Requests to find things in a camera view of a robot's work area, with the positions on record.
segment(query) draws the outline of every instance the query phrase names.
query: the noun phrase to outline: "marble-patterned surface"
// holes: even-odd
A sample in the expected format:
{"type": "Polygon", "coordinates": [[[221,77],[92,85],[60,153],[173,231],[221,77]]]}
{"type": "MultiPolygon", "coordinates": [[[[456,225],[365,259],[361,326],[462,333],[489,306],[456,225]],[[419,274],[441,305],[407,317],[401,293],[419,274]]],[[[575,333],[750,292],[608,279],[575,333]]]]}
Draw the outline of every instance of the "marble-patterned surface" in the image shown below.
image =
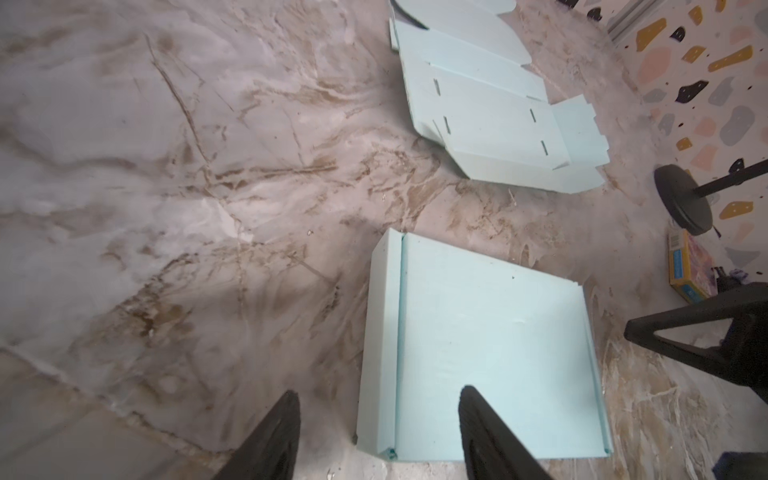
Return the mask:
{"type": "Polygon", "coordinates": [[[395,227],[584,284],[616,452],[555,478],[706,478],[768,449],[750,390],[621,336],[683,304],[651,178],[674,155],[586,18],[503,15],[611,145],[605,186],[569,196],[466,180],[415,134],[379,0],[0,8],[0,339],[39,369],[214,467],[292,388],[296,478],[463,478],[350,441],[369,255],[395,227]]]}
{"type": "Polygon", "coordinates": [[[0,352],[0,478],[207,480],[213,472],[97,399],[0,352]]]}

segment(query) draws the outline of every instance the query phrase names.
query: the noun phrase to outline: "black stand base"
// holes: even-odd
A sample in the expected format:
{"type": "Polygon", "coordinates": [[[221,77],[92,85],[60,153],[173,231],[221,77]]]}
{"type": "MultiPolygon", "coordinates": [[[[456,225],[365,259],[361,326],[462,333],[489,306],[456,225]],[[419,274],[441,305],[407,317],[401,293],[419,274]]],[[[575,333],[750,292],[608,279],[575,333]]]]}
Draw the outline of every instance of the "black stand base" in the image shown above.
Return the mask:
{"type": "Polygon", "coordinates": [[[706,197],[694,192],[699,185],[677,165],[664,165],[654,172],[656,190],[678,225],[691,235],[701,235],[712,228],[712,210],[706,197]]]}

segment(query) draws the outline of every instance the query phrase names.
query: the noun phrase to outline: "cut foam board piece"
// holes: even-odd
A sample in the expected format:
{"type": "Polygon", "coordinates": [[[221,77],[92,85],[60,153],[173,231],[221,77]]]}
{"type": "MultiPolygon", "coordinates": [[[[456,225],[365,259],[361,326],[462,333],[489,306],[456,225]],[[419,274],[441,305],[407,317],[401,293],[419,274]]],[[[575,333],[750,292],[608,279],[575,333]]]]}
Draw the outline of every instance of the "cut foam board piece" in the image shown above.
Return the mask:
{"type": "Polygon", "coordinates": [[[518,65],[531,55],[515,32],[498,16],[469,0],[392,0],[430,30],[441,31],[518,65]]]}
{"type": "MultiPolygon", "coordinates": [[[[435,8],[429,0],[398,2],[411,20],[392,8],[392,43],[400,53],[416,131],[445,147],[474,180],[563,193],[602,185],[594,168],[610,158],[592,106],[583,95],[550,105],[542,79],[510,55],[487,50],[490,38],[484,36],[480,45],[469,42],[452,13],[475,8],[463,5],[469,3],[451,0],[435,8]]],[[[487,9],[472,11],[499,20],[487,9]]]]}
{"type": "Polygon", "coordinates": [[[389,230],[372,255],[364,348],[357,446],[365,452],[463,460],[465,385],[536,458],[612,452],[575,282],[389,230]]]}

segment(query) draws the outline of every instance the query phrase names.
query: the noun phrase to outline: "yellow box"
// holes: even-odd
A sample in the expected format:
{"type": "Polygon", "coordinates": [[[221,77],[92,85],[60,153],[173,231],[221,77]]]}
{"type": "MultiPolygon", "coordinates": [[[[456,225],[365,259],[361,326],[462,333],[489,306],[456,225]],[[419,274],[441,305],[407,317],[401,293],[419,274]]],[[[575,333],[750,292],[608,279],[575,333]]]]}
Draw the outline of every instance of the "yellow box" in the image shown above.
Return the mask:
{"type": "Polygon", "coordinates": [[[669,234],[670,285],[689,303],[717,294],[710,254],[687,230],[671,227],[669,234]]]}

